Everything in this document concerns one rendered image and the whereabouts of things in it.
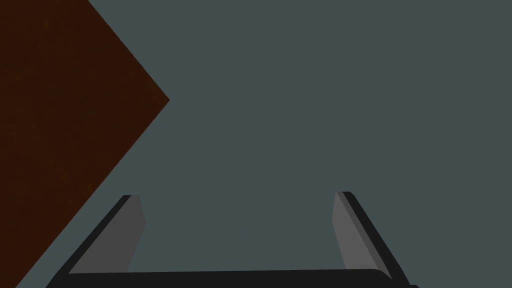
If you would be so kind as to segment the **dark brown flat panel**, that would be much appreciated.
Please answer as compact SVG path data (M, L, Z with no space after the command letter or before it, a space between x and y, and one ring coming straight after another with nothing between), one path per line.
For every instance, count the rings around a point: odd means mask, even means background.
M168 101L89 0L0 0L0 288L16 288Z

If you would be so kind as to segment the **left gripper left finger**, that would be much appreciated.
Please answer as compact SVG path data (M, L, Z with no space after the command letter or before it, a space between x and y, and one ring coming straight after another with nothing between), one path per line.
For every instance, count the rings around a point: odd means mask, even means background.
M127 272L145 225L140 197L122 196L59 269L59 274Z

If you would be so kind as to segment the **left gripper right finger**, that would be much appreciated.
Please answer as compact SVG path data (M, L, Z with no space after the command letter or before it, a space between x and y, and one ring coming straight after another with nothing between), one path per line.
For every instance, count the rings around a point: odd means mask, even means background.
M335 194L332 225L346 269L382 272L394 286L411 284L352 192Z

